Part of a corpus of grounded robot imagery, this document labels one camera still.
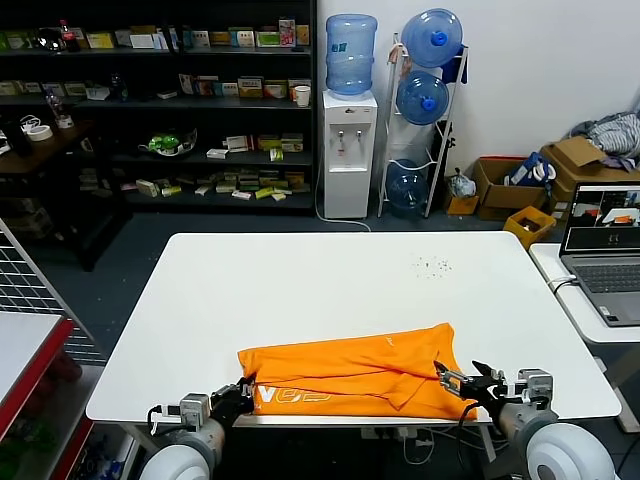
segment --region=water bottle rack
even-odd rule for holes
[[[424,217],[428,218],[429,213],[431,211],[431,206],[433,203],[433,195],[435,192],[436,182],[438,181],[438,175],[440,174],[440,168],[442,166],[442,159],[444,158],[447,142],[449,141],[449,137],[451,135],[451,125],[453,123],[453,113],[454,113],[454,107],[455,107],[455,103],[454,103],[455,95],[456,95],[456,91],[458,90],[458,87],[462,83],[462,74],[464,73],[464,69],[467,64],[469,47],[465,46],[462,51],[462,54],[455,57],[455,58],[460,58],[460,67],[458,68],[458,72],[456,75],[456,83],[454,84],[453,89],[450,92],[451,94],[449,96],[449,107],[447,109],[448,111],[443,116],[443,118],[446,117],[446,124],[444,127],[444,131],[440,130],[440,127],[438,126],[438,122],[435,122],[430,125],[425,125],[423,127],[423,128],[430,128],[433,126],[438,131],[438,133],[440,133],[442,142],[440,145],[440,151],[438,152],[438,158],[434,160],[433,157],[431,156],[430,148],[427,147],[426,149],[427,156],[425,159],[427,161],[425,161],[423,165],[420,165],[417,168],[408,168],[396,162],[396,160],[393,158],[392,147],[399,146],[399,145],[407,145],[407,146],[410,145],[407,142],[394,143],[394,137],[397,135],[397,131],[396,131],[397,122],[393,121],[394,117],[402,117],[402,114],[400,113],[400,111],[398,110],[398,107],[396,106],[396,96],[398,95],[398,84],[400,83],[400,79],[402,78],[402,72],[404,71],[405,63],[409,60],[409,53],[407,52],[407,49],[404,47],[404,45],[400,41],[400,35],[397,33],[393,34],[393,44],[394,44],[394,48],[398,47],[401,53],[397,56],[395,62],[393,61],[388,62],[389,87],[388,87],[386,98],[388,102],[387,111],[389,112],[389,116],[385,120],[387,141],[386,141],[385,150],[384,150],[380,189],[378,191],[378,217],[382,215],[382,210],[384,208],[385,202],[389,201],[387,198],[387,192],[386,192],[387,169],[389,168],[389,165],[391,163],[396,163],[396,165],[398,165],[400,168],[404,170],[422,170],[424,168],[429,167],[429,165],[435,165],[435,169],[433,170],[433,175],[431,176],[431,179],[429,180],[425,175],[425,181],[427,182],[430,181],[429,196],[428,196],[427,203],[425,206],[425,211],[424,211]]]

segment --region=laptop screen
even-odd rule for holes
[[[640,184],[578,185],[564,251],[640,251]]]

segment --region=blue water jug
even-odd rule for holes
[[[407,22],[402,30],[402,43],[418,65],[440,67],[458,54],[462,25],[449,10],[427,10]]]
[[[398,84],[396,105],[408,122],[429,125],[447,111],[449,90],[439,78],[415,70]]]
[[[327,87],[342,95],[371,88],[373,44],[378,21],[369,15],[343,14],[327,19]]]
[[[403,212],[419,209],[427,201],[429,187],[421,170],[406,170],[402,167],[417,168],[409,159],[392,162],[387,169],[386,190],[391,205]]]

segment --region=paper cup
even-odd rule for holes
[[[311,98],[311,87],[306,85],[299,85],[295,87],[296,91],[296,103],[299,107],[308,107],[309,98]]]

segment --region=red shelf frame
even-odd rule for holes
[[[73,331],[73,327],[71,320],[62,320],[56,325],[22,372],[11,392],[5,397],[4,402],[0,404],[0,440],[4,438],[29,395]]]
[[[92,428],[93,421],[89,420],[86,415],[83,415],[75,432],[73,432],[71,440],[67,443],[62,457],[58,460],[58,464],[51,474],[50,480],[67,480],[69,473],[71,473],[71,470],[78,461],[80,451],[82,447],[84,447],[87,438],[89,438]]]

